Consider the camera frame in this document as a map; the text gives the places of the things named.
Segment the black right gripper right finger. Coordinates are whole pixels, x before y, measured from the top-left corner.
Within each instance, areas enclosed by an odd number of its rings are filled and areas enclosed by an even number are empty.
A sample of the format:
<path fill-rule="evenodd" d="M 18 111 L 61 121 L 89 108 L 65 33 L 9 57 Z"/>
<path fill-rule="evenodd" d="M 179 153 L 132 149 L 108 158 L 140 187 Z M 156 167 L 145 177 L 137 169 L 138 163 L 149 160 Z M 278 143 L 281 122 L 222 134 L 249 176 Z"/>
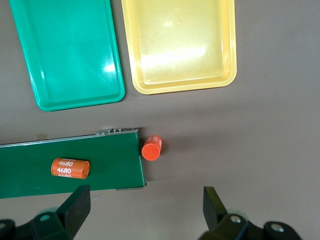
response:
<path fill-rule="evenodd" d="M 268 221 L 262 228 L 237 213 L 228 213 L 212 186 L 203 188 L 203 215 L 208 231 L 201 240 L 300 240 L 288 224 Z"/>

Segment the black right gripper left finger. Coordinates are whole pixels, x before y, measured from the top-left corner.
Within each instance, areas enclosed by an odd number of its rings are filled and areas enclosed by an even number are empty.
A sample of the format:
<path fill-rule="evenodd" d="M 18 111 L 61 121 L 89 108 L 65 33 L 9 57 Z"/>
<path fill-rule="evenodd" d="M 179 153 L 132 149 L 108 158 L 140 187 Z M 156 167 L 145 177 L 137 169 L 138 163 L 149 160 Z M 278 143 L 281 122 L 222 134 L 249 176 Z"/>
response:
<path fill-rule="evenodd" d="M 16 226 L 12 219 L 0 221 L 2 240 L 73 240 L 91 211 L 89 185 L 80 185 L 54 212 L 47 211 Z"/>

